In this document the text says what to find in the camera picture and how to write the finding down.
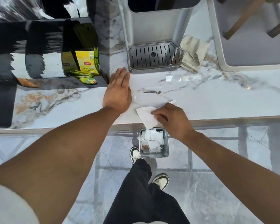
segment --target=foot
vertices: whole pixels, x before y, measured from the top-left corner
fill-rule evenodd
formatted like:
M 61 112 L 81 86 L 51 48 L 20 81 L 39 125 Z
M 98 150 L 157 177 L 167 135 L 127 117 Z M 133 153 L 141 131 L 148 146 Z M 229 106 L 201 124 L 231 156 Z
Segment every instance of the foot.
M 166 188 L 166 186 L 168 185 L 169 182 L 169 177 L 166 174 L 159 174 L 157 177 L 155 177 L 155 179 L 152 181 L 152 183 L 157 184 L 158 186 L 160 186 L 161 190 L 164 190 L 164 188 Z
M 136 162 L 136 160 L 138 159 L 143 159 L 141 156 L 140 156 L 140 150 L 137 148 L 137 147 L 132 147 L 131 150 L 130 150 L 130 156 L 131 156 L 131 160 L 132 160 L 132 163 L 134 164 Z

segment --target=left hand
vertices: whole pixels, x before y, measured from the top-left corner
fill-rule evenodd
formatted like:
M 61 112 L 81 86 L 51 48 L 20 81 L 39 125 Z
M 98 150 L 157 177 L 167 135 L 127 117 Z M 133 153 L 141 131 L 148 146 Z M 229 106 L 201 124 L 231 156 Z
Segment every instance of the left hand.
M 103 107 L 111 107 L 120 114 L 124 113 L 132 102 L 129 87 L 131 73 L 126 74 L 126 68 L 119 68 L 112 74 L 104 95 Z

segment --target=white sleeve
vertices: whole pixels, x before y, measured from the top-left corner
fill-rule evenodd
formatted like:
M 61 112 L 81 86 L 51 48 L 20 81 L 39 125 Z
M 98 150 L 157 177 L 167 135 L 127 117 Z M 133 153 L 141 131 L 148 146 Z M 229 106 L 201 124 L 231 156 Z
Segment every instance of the white sleeve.
M 39 224 L 36 214 L 19 195 L 0 185 L 0 224 Z

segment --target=forearm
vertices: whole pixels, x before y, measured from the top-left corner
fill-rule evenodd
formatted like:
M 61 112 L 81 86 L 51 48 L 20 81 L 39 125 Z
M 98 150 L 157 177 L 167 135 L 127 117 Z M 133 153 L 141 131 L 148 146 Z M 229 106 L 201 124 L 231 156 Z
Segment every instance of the forearm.
M 62 223 L 118 116 L 105 107 L 50 131 L 0 166 L 0 184 L 24 198 L 41 223 Z
M 280 176 L 195 132 L 183 143 L 262 222 L 280 223 Z

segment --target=metal grate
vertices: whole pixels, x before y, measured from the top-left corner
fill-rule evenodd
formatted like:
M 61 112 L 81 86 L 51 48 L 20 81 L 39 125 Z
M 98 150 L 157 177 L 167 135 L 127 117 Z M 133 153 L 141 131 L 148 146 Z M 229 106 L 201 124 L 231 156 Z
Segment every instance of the metal grate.
M 176 67 L 180 64 L 179 50 L 171 42 L 134 45 L 128 52 L 128 58 L 132 70 Z

